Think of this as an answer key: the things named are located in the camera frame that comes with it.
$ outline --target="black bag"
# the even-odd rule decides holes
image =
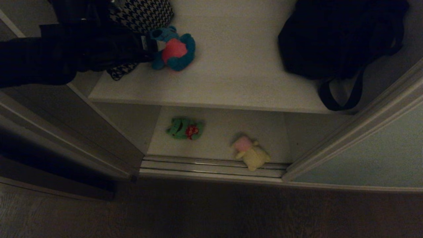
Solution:
[[[285,69],[325,79],[319,96],[328,109],[355,107],[366,66],[401,49],[408,7],[406,0],[298,0],[278,37]],[[357,73],[350,98],[340,106],[329,83]]]

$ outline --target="wooden floor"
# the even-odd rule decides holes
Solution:
[[[3,189],[0,237],[423,237],[423,195],[141,179],[113,202]]]

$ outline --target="black and white fabric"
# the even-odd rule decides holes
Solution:
[[[120,9],[110,9],[110,18],[134,32],[147,34],[149,31],[167,27],[173,17],[169,0],[126,0]],[[114,80],[120,80],[138,64],[124,64],[107,72]]]

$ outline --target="stuffed toy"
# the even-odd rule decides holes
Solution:
[[[203,134],[204,125],[201,122],[195,123],[186,118],[173,118],[172,126],[166,130],[166,133],[175,139],[196,140]]]
[[[154,54],[153,69],[162,69],[167,65],[181,71],[194,60],[195,41],[190,34],[179,37],[176,27],[170,26],[151,31],[150,37],[166,44],[162,51]]]
[[[247,165],[250,171],[255,171],[270,161],[270,156],[261,147],[257,141],[251,141],[248,136],[240,137],[233,145],[238,153],[236,159],[241,159]]]

